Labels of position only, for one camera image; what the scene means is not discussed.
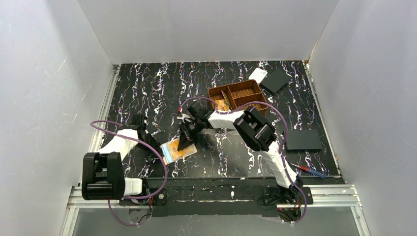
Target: floor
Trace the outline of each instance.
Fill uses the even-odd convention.
[[[165,143],[179,137],[175,113],[186,98],[207,96],[209,88],[247,80],[257,67],[268,74],[281,69],[291,76],[289,84],[278,94],[270,95],[264,90],[265,97],[283,114],[289,129],[317,129],[321,138],[321,151],[285,153],[287,160],[338,176],[302,61],[122,64],[108,120],[126,124],[132,114],[145,114],[149,117],[148,132]],[[273,112],[268,110],[266,118],[275,125],[277,134],[283,132],[282,123]],[[105,136],[103,145],[109,140]],[[236,131],[204,130],[196,147],[196,154],[168,165],[169,177],[272,176],[262,156],[247,148]],[[132,150],[123,163],[127,177],[162,177],[161,165],[158,160],[146,158],[140,148]]]
[[[129,222],[127,209],[115,209]],[[108,209],[80,209],[76,236],[359,236],[350,207],[311,207],[295,226],[281,223],[277,217],[261,215],[181,215],[152,217],[140,227],[126,227],[112,218]]]

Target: yellow card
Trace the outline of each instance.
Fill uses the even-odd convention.
[[[164,161],[165,164],[168,165],[190,155],[193,155],[197,152],[197,148],[194,144],[184,148],[181,151],[177,150],[179,144],[179,138],[169,141],[161,145],[162,152],[164,153]]]
[[[221,99],[221,100],[215,100],[215,102],[217,103],[217,108],[221,111],[225,111],[228,112],[230,111],[230,107],[228,105],[226,105],[225,100]]]

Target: metal frame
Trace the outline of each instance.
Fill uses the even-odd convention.
[[[320,106],[315,94],[313,79],[311,77],[310,71],[308,69],[308,64],[304,64],[306,70],[307,78],[310,84],[310,87],[313,92],[315,102],[317,104],[319,115],[322,116]],[[120,66],[115,66],[112,78],[110,80],[109,87],[105,96],[104,104],[100,112],[100,119],[106,119],[109,113],[111,101],[113,98],[114,89],[116,87],[117,77],[119,75]],[[104,127],[105,124],[99,124],[99,127]],[[99,149],[101,139],[103,137],[103,132],[95,130],[93,140],[90,146],[90,152],[97,151]],[[333,147],[329,140],[329,146],[331,153],[333,155],[334,161],[338,168],[339,174],[339,165],[337,159],[334,156]],[[359,196],[357,194],[356,188],[352,184],[334,184],[334,185],[306,185],[310,187],[311,194],[313,196],[314,204],[309,205],[308,207],[350,207],[352,209],[353,217],[357,225],[359,235],[368,236],[369,230],[366,225],[365,219],[362,213],[362,203],[360,202]],[[148,206],[120,206],[118,201],[111,201],[113,208],[148,208]],[[292,207],[288,205],[277,205],[278,208]],[[61,231],[61,236],[71,236],[73,235],[75,225],[77,222],[77,217],[79,209],[81,208],[108,208],[108,203],[106,200],[89,200],[86,201],[81,195],[81,187],[72,187],[71,194],[68,199],[67,212],[65,216],[64,226]]]
[[[109,115],[110,105],[112,103],[113,93],[116,88],[116,81],[117,81],[117,77],[119,76],[119,72],[120,72],[120,66],[113,65],[113,74],[110,78],[109,87],[107,88],[107,92],[104,97],[104,103],[103,103],[103,106],[101,107],[99,119],[106,119],[107,116]],[[105,124],[99,123],[97,126],[100,128],[104,128]],[[94,152],[99,149],[102,137],[103,137],[103,132],[96,129],[94,131],[94,135],[91,141],[89,152]],[[81,184],[81,179],[82,179],[82,176],[80,176],[78,185]],[[69,207],[72,196],[73,196],[73,190],[71,190],[71,194],[68,200],[64,226],[62,227],[62,230],[61,230],[61,236],[71,236],[74,233],[75,223],[77,222],[77,217],[78,217],[78,212],[79,212],[80,207]]]
[[[328,136],[328,133],[327,133],[327,130],[326,130],[324,120],[323,120],[322,110],[320,109],[319,100],[317,99],[316,88],[314,87],[314,80],[313,80],[313,77],[311,76],[311,73],[310,73],[309,64],[305,63],[305,62],[303,62],[303,64],[304,64],[305,73],[307,74],[308,82],[309,82],[310,87],[311,87],[312,92],[313,92],[314,100],[316,101],[317,109],[319,110],[319,115],[322,119],[323,128],[324,128],[326,136],[328,138],[328,144],[330,146],[330,150],[331,150],[331,153],[333,155],[334,162],[336,163],[337,171],[339,172],[339,174],[341,174],[340,169],[339,169],[339,164],[337,163],[337,158],[334,155],[333,146],[330,143],[330,139],[329,139],[329,136]],[[369,236],[369,235],[371,235],[369,233],[369,229],[368,229],[368,226],[366,224],[365,217],[363,216],[363,213],[362,213],[362,204],[360,204],[360,206],[351,206],[351,210],[352,210],[353,217],[355,219],[355,223],[356,223],[356,227],[357,227],[357,231],[359,232],[359,235],[360,236]]]
[[[334,155],[333,146],[331,145],[330,139],[328,137],[325,122],[323,120],[322,109],[320,109],[319,100],[317,99],[317,95],[316,95],[316,89],[314,87],[313,77],[311,76],[309,65],[306,64],[305,62],[303,62],[303,64],[304,64],[305,73],[307,74],[308,83],[310,84],[310,88],[311,88],[311,91],[313,93],[314,101],[316,102],[317,110],[319,111],[320,119],[322,120],[323,129],[325,130],[325,133],[326,133],[326,137],[327,137],[328,145],[330,147],[331,155],[333,156],[334,162],[335,162],[336,167],[337,167],[337,171],[339,172],[339,175],[340,175],[339,163],[337,162],[337,158]]]

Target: wire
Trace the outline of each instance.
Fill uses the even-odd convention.
[[[152,203],[153,203],[153,197],[152,197],[152,199],[150,200],[150,203],[149,203],[149,211],[152,213]]]
[[[215,109],[217,108],[217,103],[214,101],[214,100],[212,100],[212,99],[209,99],[209,98],[206,98],[206,97],[191,97],[191,98],[188,98],[188,99],[186,99],[182,104],[181,104],[181,109],[182,109],[182,107],[184,106],[184,104],[186,103],[186,102],[188,102],[189,100],[192,100],[192,99],[196,99],[196,98],[200,98],[200,99],[205,99],[205,100],[208,100],[208,101],[211,101],[211,102],[213,102],[213,103],[215,103],[216,104],[216,106],[215,106]],[[302,215],[301,215],[301,217],[298,219],[298,220],[296,220],[295,221],[295,223],[297,223],[297,222],[299,222],[302,218],[304,218],[304,216],[305,216],[305,214],[306,214],[306,212],[307,212],[307,198],[306,198],[306,196],[305,196],[305,194],[304,194],[304,192],[301,190],[301,188],[299,188],[297,185],[295,185],[295,183],[293,182],[293,180],[291,179],[291,177],[290,177],[290,174],[288,173],[288,170],[287,170],[287,166],[286,166],[286,164],[285,164],[285,158],[284,158],[284,155],[283,155],[283,153],[282,153],[282,149],[283,149],[283,146],[284,146],[284,143],[287,141],[287,138],[288,138],[288,126],[287,126],[287,122],[285,121],[285,119],[284,119],[284,117],[282,116],[282,114],[279,112],[279,110],[278,109],[276,109],[275,107],[273,107],[271,104],[269,104],[269,103],[266,103],[266,102],[260,102],[260,101],[253,101],[253,102],[248,102],[248,103],[246,103],[246,104],[243,104],[242,106],[240,106],[240,107],[238,107],[238,108],[236,108],[236,109],[234,109],[233,111],[231,111],[231,112],[227,112],[227,113],[224,113],[224,114],[229,114],[229,113],[233,113],[233,112],[235,112],[235,111],[239,111],[240,109],[242,109],[242,108],[244,108],[245,106],[248,106],[248,105],[251,105],[251,104],[260,104],[260,105],[264,105],[264,106],[268,106],[268,107],[270,107],[275,113],[277,113],[278,114],[278,116],[281,118],[281,120],[282,120],[282,122],[284,123],[284,138],[283,138],[283,140],[280,142],[280,144],[279,144],[279,148],[278,148],[278,152],[281,154],[281,160],[282,160],[282,164],[283,164],[283,166],[284,166],[284,170],[285,170],[285,174],[287,175],[287,178],[288,178],[288,180],[290,181],[290,183],[292,184],[292,186],[294,187],[294,188],[296,188],[300,193],[301,193],[301,196],[302,196],[302,199],[304,200],[304,211],[303,211],[303,213],[302,213]],[[149,148],[151,151],[153,151],[155,154],[156,154],[156,156],[159,158],[159,160],[161,161],[161,163],[164,163],[164,160],[162,159],[162,157],[161,157],[161,155],[152,147],[152,146],[150,146],[149,144],[147,144],[147,143],[145,143],[145,142],[143,142],[143,141],[140,141],[140,140],[138,140],[138,139],[135,139],[135,138],[131,138],[131,137],[127,137],[127,136],[125,136],[125,135],[118,135],[116,132],[112,132],[112,131],[109,131],[109,130],[107,130],[107,129],[103,129],[103,128],[100,128],[100,127],[97,127],[97,126],[95,126],[95,125],[93,125],[93,124],[95,124],[95,123],[98,123],[98,122],[106,122],[106,123],[111,123],[111,124],[114,124],[114,125],[117,125],[117,126],[123,126],[122,124],[119,124],[119,123],[117,123],[117,122],[114,122],[114,121],[109,121],[109,120],[96,120],[96,121],[93,121],[93,122],[91,122],[90,123],[90,125],[92,126],[92,127],[94,127],[94,128],[96,128],[96,129],[98,129],[98,130],[100,130],[100,131],[103,131],[103,132],[105,132],[105,133],[108,133],[108,134],[113,134],[113,135],[115,135],[115,136],[119,136],[119,137],[121,137],[121,138],[125,138],[125,139],[129,139],[129,140],[133,140],[133,141],[136,141],[136,142],[138,142],[138,143],[140,143],[140,144],[142,144],[142,145],[144,145],[144,146],[146,146],[147,148]],[[126,197],[126,198],[129,198],[129,199],[146,199],[146,198],[149,198],[149,197],[153,197],[153,196],[155,196],[157,193],[159,193],[164,187],[165,187],[165,185],[166,185],[166,183],[167,183],[167,179],[168,179],[168,170],[167,170],[167,167],[166,167],[166,165],[164,165],[163,164],[163,167],[164,167],[164,172],[165,172],[165,177],[164,177],[164,182],[162,183],[162,185],[159,187],[159,189],[158,190],[156,190],[155,192],[153,192],[153,193],[151,193],[151,194],[149,194],[149,195],[146,195],[146,196],[140,196],[140,197],[133,197],[133,196],[128,196],[128,197]],[[132,224],[126,224],[126,223],[124,223],[124,222],[122,222],[120,219],[118,219],[117,217],[116,217],[116,215],[114,214],[114,212],[113,212],[113,210],[112,210],[112,208],[111,208],[111,206],[110,206],[110,201],[108,201],[108,203],[109,203],[109,209],[110,209],[110,212],[112,213],[112,215],[113,215],[113,217],[119,222],[119,223],[121,223],[121,224],[125,224],[125,225],[130,225],[130,226],[132,226]]]
[[[94,125],[95,123],[99,123],[99,122],[105,122],[105,123],[115,124],[117,126],[123,126],[122,124],[119,124],[119,123],[114,122],[114,121],[109,121],[109,120],[96,120],[96,121],[93,121],[93,122],[90,123],[90,125],[92,127],[96,128],[96,129],[98,129],[100,131],[103,131],[103,132],[108,133],[108,134],[113,134],[114,136],[118,136],[118,137],[121,137],[121,138],[124,138],[124,139],[133,140],[133,141],[138,142],[138,143],[144,145],[145,147],[149,148],[149,150],[153,151],[153,153],[156,154],[156,156],[159,158],[159,160],[162,163],[162,167],[164,168],[164,172],[165,172],[164,181],[163,181],[162,185],[158,188],[158,190],[156,190],[155,192],[153,192],[153,193],[151,193],[149,195],[146,195],[146,196],[139,196],[139,197],[127,196],[125,198],[127,198],[127,199],[138,199],[139,200],[139,199],[147,199],[147,198],[153,197],[156,194],[158,194],[165,187],[165,185],[167,184],[167,180],[168,180],[168,169],[167,169],[167,166],[165,165],[164,159],[162,159],[162,156],[158,153],[158,151],[155,150],[151,145],[149,145],[149,144],[147,144],[147,143],[145,143],[145,142],[143,142],[143,141],[141,141],[139,139],[135,139],[135,138],[131,138],[131,137],[128,137],[128,136],[125,136],[125,135],[117,134],[116,132],[112,132],[110,130],[103,129],[103,128],[100,128],[100,127],[97,127],[96,125]]]
[[[289,214],[287,214],[287,213],[279,210],[278,211],[278,215],[279,215],[279,217],[281,217],[281,219],[283,219],[283,217],[282,217],[282,215],[280,215],[280,213],[285,215],[285,219],[284,220],[288,220],[290,222],[293,221],[293,219],[291,218],[291,216]]]
[[[117,222],[119,222],[119,223],[121,223],[122,225],[125,225],[125,226],[140,226],[140,225],[144,224],[145,222],[147,222],[147,221],[151,218],[151,217],[149,217],[149,218],[148,218],[148,219],[146,219],[144,222],[139,221],[139,222],[138,222],[138,223],[136,223],[136,224],[129,224],[129,223],[123,222],[122,220],[120,220],[120,219],[116,216],[116,214],[115,214],[115,212],[113,211],[112,206],[111,206],[111,204],[110,204],[110,200],[107,200],[107,204],[109,205],[109,210],[110,210],[110,213],[112,214],[113,218],[114,218],[114,219],[116,219],[116,220],[117,220]]]
[[[300,205],[296,209],[300,209],[301,205],[302,205],[302,198],[300,197]]]
[[[143,220],[143,218],[144,217],[146,217],[146,216],[151,216],[152,214],[146,214],[146,215],[144,215],[144,216],[142,216],[142,218],[139,220],[139,222],[138,222],[138,224]]]
[[[100,131],[103,131],[103,132],[108,133],[108,134],[113,134],[114,136],[118,136],[118,137],[121,137],[121,138],[124,138],[124,139],[129,139],[129,140],[136,141],[136,142],[144,145],[145,147],[149,148],[149,150],[153,151],[153,153],[156,154],[156,156],[159,158],[159,160],[161,161],[162,166],[164,168],[164,172],[165,172],[164,181],[163,181],[162,185],[159,187],[159,189],[157,189],[155,192],[153,192],[151,194],[148,194],[146,196],[140,196],[140,197],[127,196],[126,198],[128,198],[128,199],[137,199],[137,200],[139,200],[139,199],[149,199],[150,197],[153,197],[156,194],[158,194],[165,187],[165,185],[167,184],[167,180],[168,180],[168,169],[167,169],[167,166],[164,164],[164,160],[162,159],[162,156],[151,145],[149,145],[149,144],[147,144],[147,143],[145,143],[145,142],[143,142],[143,141],[141,141],[139,139],[127,137],[125,135],[119,135],[116,132],[112,132],[110,130],[103,129],[103,128],[100,128],[100,127],[97,127],[96,125],[94,125],[95,123],[99,123],[99,122],[111,123],[111,124],[114,124],[114,125],[117,125],[117,126],[123,126],[122,124],[119,124],[119,123],[114,122],[114,121],[109,121],[109,120],[96,120],[96,121],[93,121],[93,122],[90,123],[90,125],[92,127],[96,128],[96,129],[98,129]],[[112,207],[110,205],[110,200],[108,200],[107,203],[109,205],[109,210],[110,210],[110,213],[112,214],[113,218],[115,220],[117,220],[119,223],[121,223],[122,225],[126,225],[126,226],[139,226],[139,225],[147,222],[150,219],[150,218],[148,218],[144,222],[137,223],[137,224],[129,224],[129,223],[123,222],[122,220],[120,220],[115,215],[115,213],[114,213],[114,211],[113,211],[113,209],[112,209]]]
[[[296,201],[296,204],[294,205],[294,207],[291,209],[295,209],[297,205],[298,205],[298,200]]]
[[[302,212],[301,217],[300,217],[298,220],[294,221],[294,223],[297,223],[297,222],[299,222],[301,219],[303,219],[303,218],[304,218],[305,213],[307,212],[307,198],[305,197],[305,194],[304,194],[304,192],[301,190],[301,188],[299,188],[299,187],[298,187],[298,186],[297,186],[297,185],[293,182],[293,180],[291,179],[291,177],[290,177],[290,173],[288,173],[288,170],[287,170],[287,165],[285,164],[285,158],[284,158],[284,155],[283,155],[282,149],[283,149],[284,143],[287,141],[287,138],[288,138],[288,126],[287,126],[287,122],[285,121],[284,117],[282,116],[282,114],[279,112],[279,110],[278,110],[278,109],[276,109],[276,108],[275,108],[275,107],[273,107],[271,104],[266,103],[266,102],[259,102],[259,101],[248,102],[248,103],[243,104],[243,105],[241,105],[240,107],[238,107],[238,108],[234,109],[232,112],[239,111],[240,109],[242,109],[242,108],[244,108],[245,106],[250,105],[250,104],[261,104],[261,105],[264,105],[264,106],[268,106],[268,107],[270,107],[270,108],[271,108],[271,109],[272,109],[275,113],[277,113],[277,114],[278,114],[278,116],[279,116],[279,117],[281,118],[281,120],[282,120],[282,123],[284,123],[284,138],[283,138],[283,139],[282,139],[282,141],[279,143],[278,153],[280,153],[280,154],[281,154],[282,164],[283,164],[283,166],[284,166],[285,174],[287,175],[288,180],[289,180],[289,181],[290,181],[290,183],[293,185],[293,187],[295,187],[295,188],[296,188],[296,189],[297,189],[297,190],[301,193],[302,199],[304,200],[304,211]]]
[[[150,198],[148,198],[148,199],[146,200],[146,202],[144,202],[144,203],[139,203],[139,202],[138,202],[138,205],[145,205],[146,203],[148,203],[148,202],[149,202],[149,199],[150,199]]]

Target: white card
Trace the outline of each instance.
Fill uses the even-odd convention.
[[[266,70],[256,68],[255,71],[249,76],[249,79],[256,80],[256,82],[260,84],[267,74],[268,72]]]

